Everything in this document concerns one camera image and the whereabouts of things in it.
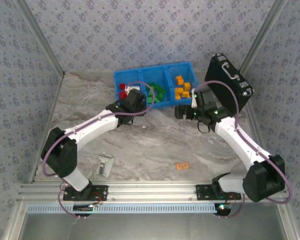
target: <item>blue bin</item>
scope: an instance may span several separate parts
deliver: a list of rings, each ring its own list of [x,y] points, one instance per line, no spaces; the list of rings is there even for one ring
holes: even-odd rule
[[[174,107],[177,105],[190,105],[191,98],[176,100],[175,88],[179,87],[176,77],[182,76],[184,82],[190,83],[191,88],[198,86],[198,80],[190,62],[180,62],[165,65],[149,66],[129,70],[115,71],[113,80],[115,88],[115,99],[119,99],[120,84],[128,85],[134,81],[144,83],[155,83],[165,89],[165,95],[161,102],[154,103],[153,108]],[[140,86],[142,92],[148,97],[148,91],[143,84]]]

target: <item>patterned wallpaper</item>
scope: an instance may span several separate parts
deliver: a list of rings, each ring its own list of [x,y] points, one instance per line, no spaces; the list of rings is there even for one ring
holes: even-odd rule
[[[64,71],[119,70],[224,52],[240,67],[273,0],[27,0]]]
[[[0,0],[0,239],[28,181],[59,79],[13,1]]]
[[[266,147],[286,159],[300,224],[300,0],[290,0],[248,71]]]

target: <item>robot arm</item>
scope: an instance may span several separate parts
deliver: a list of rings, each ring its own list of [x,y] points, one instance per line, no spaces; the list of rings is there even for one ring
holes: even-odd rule
[[[130,89],[125,99],[108,105],[101,113],[86,122],[66,130],[58,127],[52,129],[43,147],[41,158],[45,158],[48,150],[58,139],[68,135],[53,148],[46,163],[59,178],[68,182],[77,192],[82,193],[82,199],[84,199],[90,194],[86,190],[89,189],[91,182],[77,167],[77,152],[101,134],[128,124],[134,116],[124,114],[145,110],[145,98],[146,96],[141,91]]]
[[[284,180],[260,154],[269,157],[270,161],[283,173],[285,171],[284,160],[279,155],[271,156],[269,152],[255,143],[239,125],[236,128],[235,118],[231,111],[224,106],[217,108],[210,90],[195,91],[193,89],[191,95],[191,108],[184,106],[182,110],[186,115],[185,117],[202,122],[222,137],[240,157],[248,170],[246,175],[226,173],[214,178],[212,188],[215,194],[242,193],[246,194],[252,201],[259,202],[282,191],[285,188]]]

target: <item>marble surface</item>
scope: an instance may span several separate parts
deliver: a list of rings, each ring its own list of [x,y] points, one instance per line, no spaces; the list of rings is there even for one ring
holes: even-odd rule
[[[205,73],[196,75],[202,82]],[[112,72],[66,73],[50,129],[76,126],[114,101]],[[239,124],[251,135],[244,110]],[[100,161],[96,156],[102,152],[116,156],[109,177],[97,174]],[[182,162],[188,162],[190,168],[177,170],[176,163]],[[214,132],[200,133],[195,121],[175,119],[172,107],[152,109],[135,117],[133,125],[120,126],[92,140],[78,152],[78,166],[91,181],[210,181],[229,171],[246,172],[226,141]],[[42,174],[42,160],[34,180],[59,181]]]

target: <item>orange block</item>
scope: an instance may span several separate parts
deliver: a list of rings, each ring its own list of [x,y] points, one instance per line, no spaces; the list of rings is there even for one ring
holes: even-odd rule
[[[181,97],[180,97],[180,94],[175,94],[175,100],[180,100],[181,99]]]
[[[190,93],[189,93],[188,91],[184,91],[184,92],[182,93],[182,97],[183,97],[183,98],[190,98]]]
[[[182,76],[176,76],[175,81],[176,81],[176,84],[178,84],[178,85],[182,85],[185,82]]]
[[[185,90],[182,87],[175,87],[174,93],[175,94],[182,94]]]
[[[184,83],[184,91],[190,92],[190,90],[191,90],[191,84],[190,84],[190,82],[185,82]]]
[[[176,166],[177,170],[183,170],[183,169],[189,169],[190,168],[188,162],[177,163],[175,166]]]

